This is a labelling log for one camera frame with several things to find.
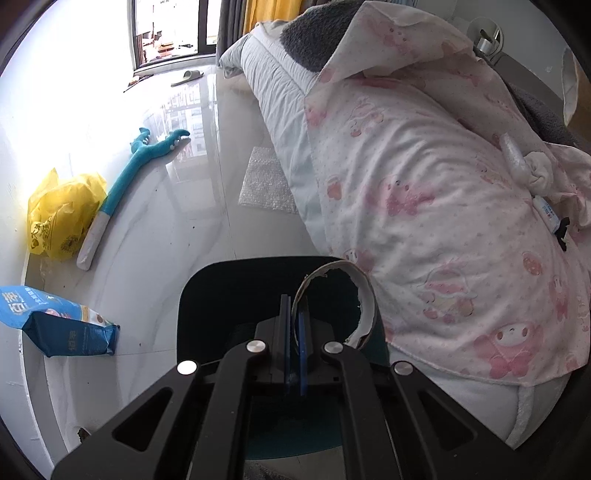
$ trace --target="yellow curtain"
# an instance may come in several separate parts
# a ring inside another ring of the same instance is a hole
[[[302,0],[248,0],[244,15],[244,31],[248,33],[256,22],[293,20],[300,13]]]

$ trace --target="yellow plastic bag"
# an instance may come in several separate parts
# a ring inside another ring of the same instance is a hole
[[[54,168],[29,198],[28,243],[33,254],[71,258],[82,246],[96,211],[107,196],[98,173],[61,182]]]

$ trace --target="silver screw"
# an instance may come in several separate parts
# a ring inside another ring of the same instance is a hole
[[[413,373],[413,366],[408,362],[398,362],[394,365],[394,371],[398,375],[410,375]]]
[[[324,346],[326,353],[341,353],[343,351],[343,344],[339,342],[328,342]]]
[[[193,360],[183,360],[177,365],[177,372],[181,375],[191,375],[197,369],[197,364]]]
[[[252,353],[260,353],[265,348],[267,348],[267,344],[262,340],[251,340],[246,344],[246,350]]]

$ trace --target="bubble wrap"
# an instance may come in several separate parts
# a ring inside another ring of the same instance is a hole
[[[287,179],[272,148],[252,149],[238,203],[297,213]]]

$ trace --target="blue food bag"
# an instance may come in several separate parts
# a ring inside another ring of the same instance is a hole
[[[34,288],[0,287],[0,321],[47,356],[113,355],[119,325],[90,308]]]

